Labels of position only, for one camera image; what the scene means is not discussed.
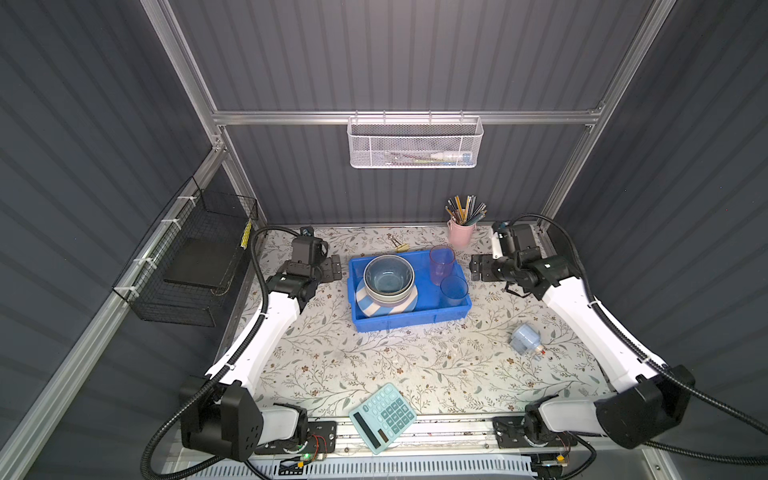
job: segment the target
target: calculator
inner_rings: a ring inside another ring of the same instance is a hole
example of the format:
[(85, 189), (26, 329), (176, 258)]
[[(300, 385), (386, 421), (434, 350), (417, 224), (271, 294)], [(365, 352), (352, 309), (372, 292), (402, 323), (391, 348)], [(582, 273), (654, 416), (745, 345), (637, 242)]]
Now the calculator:
[(349, 412), (360, 438), (378, 455), (416, 420), (413, 409), (392, 383)]

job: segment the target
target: table surface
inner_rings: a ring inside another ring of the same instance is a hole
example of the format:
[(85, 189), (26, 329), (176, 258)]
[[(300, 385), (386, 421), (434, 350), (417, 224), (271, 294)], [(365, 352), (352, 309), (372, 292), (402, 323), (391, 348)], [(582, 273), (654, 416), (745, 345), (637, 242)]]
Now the table surface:
[[(310, 416), (346, 416), (388, 382), (420, 415), (520, 412), (543, 396), (596, 396), (609, 392), (597, 362), (574, 332), (533, 296), (505, 293), (503, 283), (469, 282), (472, 309), (465, 319), (390, 331), (358, 333), (346, 294), (353, 257), (392, 253), (390, 236), (427, 250), (446, 243), (445, 227), (317, 229), (330, 253), (341, 256), (343, 280), (326, 283), (280, 340), (258, 385), (257, 403), (286, 402)], [(269, 276), (290, 257), (287, 233), (271, 232), (260, 265)], [(489, 253), (486, 228), (456, 252), (469, 278), (473, 253)], [(238, 333), (258, 310), (255, 283)], [(526, 322), (541, 334), (546, 355), (533, 360), (508, 344)]]

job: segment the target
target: black wire basket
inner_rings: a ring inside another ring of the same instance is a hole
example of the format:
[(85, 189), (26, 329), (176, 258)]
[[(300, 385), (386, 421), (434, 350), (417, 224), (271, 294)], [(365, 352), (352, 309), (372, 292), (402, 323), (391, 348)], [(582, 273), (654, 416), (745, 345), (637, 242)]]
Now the black wire basket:
[(216, 326), (228, 321), (248, 270), (257, 202), (212, 190), (185, 198), (176, 218), (161, 220), (150, 252), (137, 258), (139, 247), (124, 268), (141, 264), (133, 283), (113, 290), (142, 320)]

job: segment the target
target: blue plastic tray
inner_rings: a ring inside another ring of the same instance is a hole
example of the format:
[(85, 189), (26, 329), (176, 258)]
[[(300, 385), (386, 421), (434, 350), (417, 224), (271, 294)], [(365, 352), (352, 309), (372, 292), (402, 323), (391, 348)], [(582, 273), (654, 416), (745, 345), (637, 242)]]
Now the blue plastic tray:
[[(469, 295), (461, 305), (440, 308), (440, 287), (429, 280), (429, 250), (419, 252), (399, 253), (400, 257), (408, 260), (415, 273), (416, 288), (419, 289), (419, 299), (416, 308), (409, 313), (397, 313), (395, 315), (374, 316), (371, 318), (362, 314), (355, 301), (355, 287), (366, 265), (376, 257), (353, 258), (349, 261), (349, 277), (346, 280), (347, 299), (352, 305), (352, 323), (358, 332), (375, 332), (376, 330), (391, 330), (411, 325), (423, 325), (425, 323), (448, 322), (467, 316), (472, 308)], [(464, 271), (458, 263), (453, 265), (453, 275), (465, 279)]]

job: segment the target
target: white wire basket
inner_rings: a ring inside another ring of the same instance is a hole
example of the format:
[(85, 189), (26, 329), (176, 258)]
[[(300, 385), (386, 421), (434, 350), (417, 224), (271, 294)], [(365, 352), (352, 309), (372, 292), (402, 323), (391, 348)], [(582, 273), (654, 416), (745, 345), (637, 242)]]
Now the white wire basket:
[(379, 114), (350, 117), (354, 168), (473, 168), (483, 129), (480, 117)]

